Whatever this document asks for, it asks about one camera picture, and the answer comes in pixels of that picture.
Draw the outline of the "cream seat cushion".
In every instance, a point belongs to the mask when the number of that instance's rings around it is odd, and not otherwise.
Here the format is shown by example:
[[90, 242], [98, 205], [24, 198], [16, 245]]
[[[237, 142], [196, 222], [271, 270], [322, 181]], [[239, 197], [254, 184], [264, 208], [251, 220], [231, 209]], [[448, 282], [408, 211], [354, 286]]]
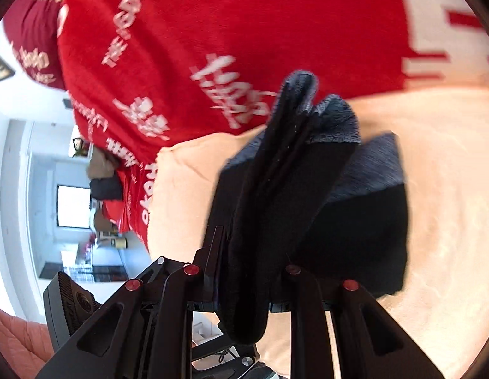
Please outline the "cream seat cushion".
[[[350, 100], [365, 140], [397, 135], [409, 201], [401, 292], [381, 305], [447, 378], [489, 337], [489, 90], [431, 88]], [[255, 136], [209, 134], [158, 153], [149, 204], [152, 258], [189, 262], [217, 176]]]

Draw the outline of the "black pants blue trim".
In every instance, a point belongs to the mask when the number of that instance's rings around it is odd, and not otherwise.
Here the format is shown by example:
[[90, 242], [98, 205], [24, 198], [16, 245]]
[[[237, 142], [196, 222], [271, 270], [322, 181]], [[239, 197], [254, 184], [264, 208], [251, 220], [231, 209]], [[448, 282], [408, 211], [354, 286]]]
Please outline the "black pants blue trim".
[[408, 206], [397, 137], [362, 140], [350, 105], [315, 100], [317, 78], [289, 75], [264, 131], [219, 174], [207, 234], [228, 239], [217, 314], [235, 342], [263, 337], [285, 268], [361, 283], [374, 297], [401, 290]]

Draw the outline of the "red wedding sofa cover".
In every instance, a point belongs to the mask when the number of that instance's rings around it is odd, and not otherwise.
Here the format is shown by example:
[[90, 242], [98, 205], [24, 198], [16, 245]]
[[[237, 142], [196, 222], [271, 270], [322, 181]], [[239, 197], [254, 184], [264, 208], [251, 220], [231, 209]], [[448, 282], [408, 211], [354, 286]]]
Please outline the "red wedding sofa cover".
[[141, 240], [158, 151], [264, 124], [295, 70], [345, 99], [489, 87], [463, 0], [15, 0], [2, 23], [29, 78], [66, 91], [82, 136], [120, 161], [118, 223]]

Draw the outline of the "pink quilted blanket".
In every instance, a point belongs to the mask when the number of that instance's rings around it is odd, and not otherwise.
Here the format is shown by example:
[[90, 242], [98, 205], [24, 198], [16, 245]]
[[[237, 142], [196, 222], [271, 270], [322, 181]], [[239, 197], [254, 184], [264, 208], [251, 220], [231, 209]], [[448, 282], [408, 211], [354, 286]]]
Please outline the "pink quilted blanket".
[[35, 378], [54, 354], [47, 325], [0, 309], [0, 353], [19, 378]]

